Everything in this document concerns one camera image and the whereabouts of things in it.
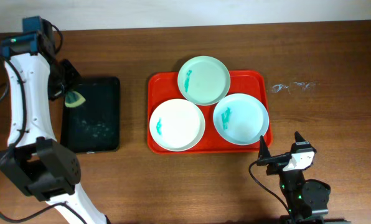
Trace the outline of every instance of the red tray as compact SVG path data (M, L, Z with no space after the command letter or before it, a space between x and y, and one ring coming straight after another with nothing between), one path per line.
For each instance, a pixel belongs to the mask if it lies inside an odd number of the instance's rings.
M149 79L148 83L148 125L149 119L161 103L171 99L184 99L177 86L177 72L157 73ZM254 96L267 107L266 88L263 77L253 70L232 70L230 71L231 86L229 94L245 93ZM149 148L157 154L195 154L195 153L220 153L220 152L255 152L259 151L259 142L247 146L237 146L224 140L215 129L213 124L213 111L216 104L210 106L197 105L205 116L205 133L202 139L194 147L182 151L172 152L159 146L148 130L147 143ZM271 125L268 126L265 134L267 146L273 142Z

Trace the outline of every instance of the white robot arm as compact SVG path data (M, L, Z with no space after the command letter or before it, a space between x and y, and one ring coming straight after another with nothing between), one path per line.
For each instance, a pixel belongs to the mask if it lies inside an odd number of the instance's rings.
M67 60L61 64L55 60L50 22L40 17L27 18L23 20L23 29L23 34L3 40L0 47L11 88L12 118L7 145L20 138L11 155L0 153L0 158L5 157L4 162L0 159L0 169L26 196L33 195L49 205L65 203L84 219L66 207L56 206L71 224L110 223L87 197L80 184L76 155L56 142L50 121L49 99L62 96L78 73ZM24 113L26 128L21 136ZM32 156L39 160L29 162Z

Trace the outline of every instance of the teal marking on plate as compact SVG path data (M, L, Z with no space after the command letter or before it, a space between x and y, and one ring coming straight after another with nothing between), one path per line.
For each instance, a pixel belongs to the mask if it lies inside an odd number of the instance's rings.
M191 70L188 70L188 72L187 72L187 78L185 79L184 88L185 88L185 92L186 93L188 92L188 86L190 85L190 76L191 76L191 73L192 73L192 71Z
M230 122L231 109L227 108L224 113L222 113L223 129L228 129L228 123Z
M156 123L156 131L158 132L159 135L162 135L161 127L162 127L161 119L159 118L158 123Z

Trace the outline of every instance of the brown wooden tabletop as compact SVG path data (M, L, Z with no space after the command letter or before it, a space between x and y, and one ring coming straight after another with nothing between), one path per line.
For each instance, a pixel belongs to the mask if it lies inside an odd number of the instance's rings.
M332 187L326 218L371 223L371 21L63 34L59 59L68 58L84 77L121 81L120 149L78 155L83 188L112 223L255 222L286 214L248 174L257 153L160 156L147 147L148 78L178 71L197 55L216 57L231 70L260 72L273 130L271 154L289 151L299 131L318 151L305 178ZM50 112L59 138L62 99L50 104ZM7 98L0 105L0 150L10 117ZM264 167L253 171L281 194L278 176L266 176ZM7 216L22 218L45 206L23 196L0 172L0 209ZM28 223L65 220L51 210Z

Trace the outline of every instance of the white plate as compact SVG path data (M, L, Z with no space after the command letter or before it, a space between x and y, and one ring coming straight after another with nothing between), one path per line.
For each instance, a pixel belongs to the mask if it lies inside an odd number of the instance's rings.
M230 72L216 58L198 56L181 67L177 84L187 100L197 105L212 105L228 93Z
M249 145L259 141L268 129L265 106L250 95L237 93L226 96L213 113L217 132L230 143Z
M149 120L149 132L164 149L185 151L195 146L205 131L205 118L193 103L174 99L161 103Z

